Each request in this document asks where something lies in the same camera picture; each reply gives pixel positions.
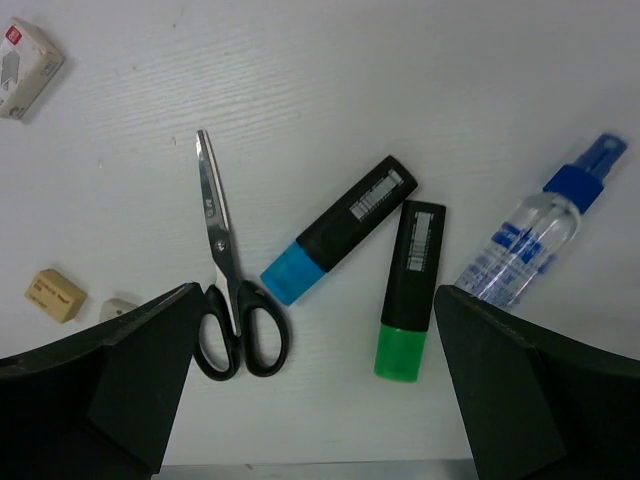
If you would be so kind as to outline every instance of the small box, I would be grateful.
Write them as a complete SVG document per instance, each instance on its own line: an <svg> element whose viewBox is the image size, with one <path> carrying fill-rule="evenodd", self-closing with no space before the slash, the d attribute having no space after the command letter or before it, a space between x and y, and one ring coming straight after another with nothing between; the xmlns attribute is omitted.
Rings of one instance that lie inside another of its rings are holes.
<svg viewBox="0 0 640 480"><path fill-rule="evenodd" d="M53 269L38 273L24 296L59 323L75 318L87 298L86 293Z"/></svg>
<svg viewBox="0 0 640 480"><path fill-rule="evenodd" d="M38 27L12 18L0 43L0 117L22 118L62 62Z"/></svg>

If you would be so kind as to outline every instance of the barcode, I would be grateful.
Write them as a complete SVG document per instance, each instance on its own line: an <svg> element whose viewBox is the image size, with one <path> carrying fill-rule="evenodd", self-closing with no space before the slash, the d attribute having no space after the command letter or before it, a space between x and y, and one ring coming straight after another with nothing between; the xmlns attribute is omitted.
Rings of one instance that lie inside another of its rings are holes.
<svg viewBox="0 0 640 480"><path fill-rule="evenodd" d="M424 271L424 263L429 249L429 224L432 217L432 214L425 212L416 214L416 224L409 249L409 261L407 262L407 268L414 272Z"/></svg>
<svg viewBox="0 0 640 480"><path fill-rule="evenodd" d="M389 173L371 190L365 193L360 200L353 204L351 213L358 219L362 220L376 208L390 193L391 190L398 185L402 185L402 177L395 170L389 170Z"/></svg>

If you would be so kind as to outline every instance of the highlighter cap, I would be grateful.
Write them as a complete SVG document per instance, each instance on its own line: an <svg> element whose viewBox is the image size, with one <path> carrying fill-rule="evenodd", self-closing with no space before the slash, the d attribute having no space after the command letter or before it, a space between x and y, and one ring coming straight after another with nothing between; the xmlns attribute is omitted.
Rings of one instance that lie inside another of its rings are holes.
<svg viewBox="0 0 640 480"><path fill-rule="evenodd" d="M302 247L293 242L260 278L274 297L285 305L291 305L323 275L324 272Z"/></svg>
<svg viewBox="0 0 640 480"><path fill-rule="evenodd" d="M427 332L411 332L380 325L374 372L396 382L415 383L420 373Z"/></svg>

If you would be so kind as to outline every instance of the scissor handle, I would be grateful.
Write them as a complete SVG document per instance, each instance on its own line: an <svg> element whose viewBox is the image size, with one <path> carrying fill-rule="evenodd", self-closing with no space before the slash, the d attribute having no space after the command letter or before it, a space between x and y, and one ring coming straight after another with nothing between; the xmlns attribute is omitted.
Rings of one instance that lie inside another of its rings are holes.
<svg viewBox="0 0 640 480"><path fill-rule="evenodd" d="M262 309L273 319L280 333L280 353L275 362L265 362L258 344L254 312ZM274 300L264 290L249 280L244 280L238 291L238 311L241 322L240 341L244 350L247 370L256 377L270 377L280 371L291 347L291 334L287 318Z"/></svg>
<svg viewBox="0 0 640 480"><path fill-rule="evenodd" d="M218 320L220 325L220 331L224 340L224 348L227 353L227 359L229 360L229 366L226 370L216 368L213 363L207 358L203 348L202 339L198 338L198 344L193 352L193 358L196 363L207 377L211 380L222 382L229 380L233 377L240 368L240 345L238 338L233 334L233 327L231 326L231 317L229 316L229 308L227 302L222 295L222 292L211 285L205 293L206 308L203 312L203 316L211 314ZM204 322L200 326L200 335L202 335L202 329Z"/></svg>

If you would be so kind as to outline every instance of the white cardboard box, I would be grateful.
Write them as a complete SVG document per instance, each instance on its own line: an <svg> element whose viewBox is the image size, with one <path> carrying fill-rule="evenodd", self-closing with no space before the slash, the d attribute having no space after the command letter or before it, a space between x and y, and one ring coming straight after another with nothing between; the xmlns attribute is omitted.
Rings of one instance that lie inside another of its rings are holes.
<svg viewBox="0 0 640 480"><path fill-rule="evenodd" d="M0 43L0 117L19 119L64 62L62 54L30 23L17 18Z"/></svg>

